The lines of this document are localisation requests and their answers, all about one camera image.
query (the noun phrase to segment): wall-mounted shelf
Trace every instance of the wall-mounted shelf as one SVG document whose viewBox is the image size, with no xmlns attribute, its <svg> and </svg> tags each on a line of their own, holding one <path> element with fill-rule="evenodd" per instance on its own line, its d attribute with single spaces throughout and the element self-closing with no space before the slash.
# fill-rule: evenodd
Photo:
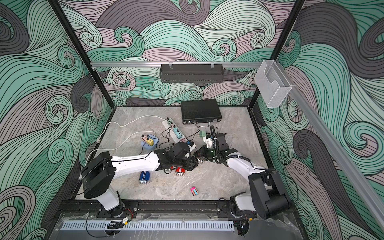
<svg viewBox="0 0 384 240">
<path fill-rule="evenodd" d="M 268 108 L 277 108 L 292 89 L 283 66 L 264 60 L 255 75 L 255 83 Z"/>
</svg>

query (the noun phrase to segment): electrical cable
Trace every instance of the electrical cable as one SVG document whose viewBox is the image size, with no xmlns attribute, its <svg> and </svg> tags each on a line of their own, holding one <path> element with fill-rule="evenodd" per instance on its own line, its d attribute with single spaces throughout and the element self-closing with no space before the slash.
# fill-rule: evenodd
<svg viewBox="0 0 384 240">
<path fill-rule="evenodd" d="M 242 222 L 240 222 L 240 223 L 238 223 L 238 224 L 233 225 L 233 227 L 237 227 L 237 226 L 239 226 L 239 225 L 245 223 L 246 221 L 248 221 L 248 219 L 246 219 L 246 220 L 244 220 L 244 221 L 242 221 Z"/>
<path fill-rule="evenodd" d="M 133 218 L 133 212 L 130 209 L 125 209 L 131 212 L 131 219 Z"/>
<path fill-rule="evenodd" d="M 141 152 L 140 152 L 140 154 L 139 155 L 141 155 L 141 153 L 143 152 L 143 149 L 144 149 L 144 145 L 145 145 L 145 143 L 143 144 L 143 146 L 141 147 Z"/>
<path fill-rule="evenodd" d="M 297 205 L 299 204 L 299 186 L 297 185 L 296 181 L 293 180 L 293 178 L 291 178 L 290 176 L 286 175 L 286 174 L 283 173 L 282 171 L 279 171 L 279 170 L 274 169 L 274 168 L 268 168 L 267 170 L 275 170 L 275 171 L 277 171 L 277 172 L 283 174 L 285 177 L 290 178 L 290 179 L 295 183 L 295 186 L 296 186 L 296 192 L 297 192 L 297 197 L 296 197 L 296 198 L 297 198 L 297 202 L 296 202 L 296 204 L 295 204 L 295 208 L 294 208 L 294 209 L 292 210 L 292 212 L 290 212 L 290 213 L 287 213 L 287 214 L 276 214 L 276 215 L 285 216 L 285 215 L 290 215 L 290 214 L 292 214 L 294 211 L 296 211 Z"/>
<path fill-rule="evenodd" d="M 87 215 L 87 219 L 85 220 L 85 230 L 87 231 L 88 235 L 94 238 L 105 238 L 105 237 L 110 237 L 110 235 L 107 236 L 93 236 L 92 234 L 89 233 L 88 228 L 87 228 L 87 223 L 88 223 L 88 217 L 89 214 Z"/>
<path fill-rule="evenodd" d="M 141 160 L 141 159 L 144 159 L 144 158 L 146 158 L 146 157 L 135 158 L 135 159 L 127 159 L 127 160 L 121 160 L 121 161 L 111 161 L 111 162 L 128 162 L 128 161 L 134 161 L 134 160 Z"/>
<path fill-rule="evenodd" d="M 111 221 L 111 224 L 107 226 L 107 229 L 109 230 L 120 229 L 120 228 L 123 228 L 124 225 L 125 224 L 123 222 Z"/>
<path fill-rule="evenodd" d="M 166 136 L 163 135 L 163 132 L 165 132 L 165 131 L 163 131 L 163 132 L 161 133 L 161 136 L 163 136 L 163 137 L 165 137 L 166 139 L 168 139 L 168 141 L 167 141 L 167 142 L 160 143 L 160 145 L 159 145 L 159 148 L 160 148 L 160 149 L 161 149 L 160 146 L 161 146 L 162 144 L 164 144 L 164 143 L 168 143 L 169 145 L 175 145 L 175 143 L 169 142 L 169 141 L 170 141 L 170 138 L 168 137 L 168 134 L 169 134 L 170 131 L 171 131 L 171 127 L 167 128 L 166 130 L 169 130 L 169 131 L 167 132 Z"/>
<path fill-rule="evenodd" d="M 192 134 L 192 135 L 190 135 L 190 136 L 188 136 L 188 137 L 185 137 L 185 138 L 189 138 L 189 137 L 191 137 L 191 136 L 193 136 L 192 137 L 192 140 L 191 141 L 193 141 L 193 139 L 195 138 L 195 135 L 198 133 L 198 132 L 200 132 L 200 128 L 194 133 L 194 134 Z"/>
<path fill-rule="evenodd" d="M 87 166 L 87 163 L 88 163 L 88 160 L 89 160 L 89 157 L 91 156 L 91 154 L 94 152 L 94 151 L 97 151 L 97 150 L 107 150 L 107 151 L 112 151 L 112 150 L 116 150 L 118 149 L 119 147 L 121 147 L 130 137 L 132 137 L 134 134 L 136 133 L 143 133 L 143 132 L 152 132 L 154 136 L 156 136 L 156 133 L 154 131 L 140 131 L 140 132 L 134 132 L 132 133 L 131 135 L 129 135 L 129 137 L 127 137 L 124 142 L 122 142 L 120 144 L 120 146 L 116 147 L 116 148 L 113 148 L 113 149 L 106 149 L 106 148 L 98 148 L 98 149 L 95 149 L 93 151 L 91 151 L 87 157 L 87 161 L 85 162 L 85 166 Z"/>
<path fill-rule="evenodd" d="M 80 195 L 80 194 L 83 194 L 84 192 L 81 192 L 81 193 L 78 193 L 78 194 L 75 194 L 74 192 L 75 192 L 75 190 L 76 190 L 76 186 L 81 182 L 81 180 L 82 179 L 80 179 L 77 183 L 76 183 L 76 185 L 75 185 L 75 189 L 73 190 L 73 192 L 72 192 L 72 196 L 78 196 L 78 195 Z"/>
<path fill-rule="evenodd" d="M 144 115 L 144 116 L 141 116 L 141 117 L 136 118 L 135 120 L 133 120 L 133 121 L 131 121 L 131 122 L 129 122 L 129 123 L 123 125 L 123 126 L 120 126 L 120 124 L 118 124 L 117 122 L 108 122 L 108 123 L 105 125 L 105 127 L 104 127 L 104 131 L 100 134 L 98 140 L 99 140 L 99 139 L 101 138 L 101 136 L 105 133 L 105 131 L 107 130 L 107 126 L 108 126 L 110 123 L 116 123 L 119 127 L 125 127 L 125 126 L 127 126 L 127 125 L 133 123 L 134 121 L 139 120 L 140 118 L 143 118 L 143 117 L 155 117 L 155 118 L 160 118 L 161 120 L 165 120 L 164 118 L 161 118 L 161 117 L 159 117 L 159 116 Z"/>
<path fill-rule="evenodd" d="M 211 129 L 212 139 L 214 141 L 214 153 L 213 153 L 212 158 L 213 158 L 214 162 L 217 163 L 217 159 L 216 159 L 217 158 L 217 156 L 216 156 L 217 138 L 216 138 L 215 127 L 213 125 L 211 125 L 210 129 Z"/>
<path fill-rule="evenodd" d="M 153 138 L 159 140 L 157 137 L 153 137 Z M 156 150 L 157 150 L 157 144 L 158 143 L 159 143 L 159 141 L 157 141 L 157 143 L 156 143 Z"/>
</svg>

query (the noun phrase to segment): red battery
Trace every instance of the red battery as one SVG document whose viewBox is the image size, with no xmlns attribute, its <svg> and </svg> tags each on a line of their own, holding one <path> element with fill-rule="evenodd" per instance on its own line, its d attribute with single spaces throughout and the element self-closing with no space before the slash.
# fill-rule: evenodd
<svg viewBox="0 0 384 240">
<path fill-rule="evenodd" d="M 178 168 L 176 169 L 176 175 L 177 175 L 177 176 L 184 176 L 184 173 L 185 173 L 185 169 L 184 169 L 184 168 L 182 168 L 182 167 L 178 167 Z"/>
</svg>

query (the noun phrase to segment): aluminum rail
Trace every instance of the aluminum rail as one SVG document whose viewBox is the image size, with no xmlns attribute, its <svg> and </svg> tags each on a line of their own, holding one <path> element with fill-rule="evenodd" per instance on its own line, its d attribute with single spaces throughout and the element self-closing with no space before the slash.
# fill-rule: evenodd
<svg viewBox="0 0 384 240">
<path fill-rule="evenodd" d="M 281 68 L 284 77 L 289 80 L 289 76 L 282 66 Z M 335 138 L 331 130 L 326 126 L 320 116 L 313 110 L 308 103 L 308 100 L 303 96 L 298 87 L 292 85 L 290 91 L 291 96 L 296 100 L 300 109 L 308 118 L 312 127 L 315 129 L 319 138 L 326 146 L 330 155 L 337 161 L 348 180 L 355 188 L 356 192 L 360 195 L 361 199 L 375 218 L 378 225 L 384 231 L 384 202 L 379 197 L 379 194 L 373 189 L 372 185 L 368 182 L 367 178 L 361 173 L 357 165 L 349 157 L 348 153 L 342 147 L 341 143 Z"/>
<path fill-rule="evenodd" d="M 223 68 L 259 68 L 262 62 L 141 62 L 141 61 L 96 61 L 92 68 L 159 68 L 162 64 L 222 64 Z"/>
</svg>

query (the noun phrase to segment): red wire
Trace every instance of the red wire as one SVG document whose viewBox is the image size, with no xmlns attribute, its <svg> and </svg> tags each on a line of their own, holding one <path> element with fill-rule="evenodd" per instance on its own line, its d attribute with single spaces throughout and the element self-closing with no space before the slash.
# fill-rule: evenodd
<svg viewBox="0 0 384 240">
<path fill-rule="evenodd" d="M 133 218 L 133 212 L 130 209 L 125 209 L 131 212 L 131 219 Z"/>
</svg>

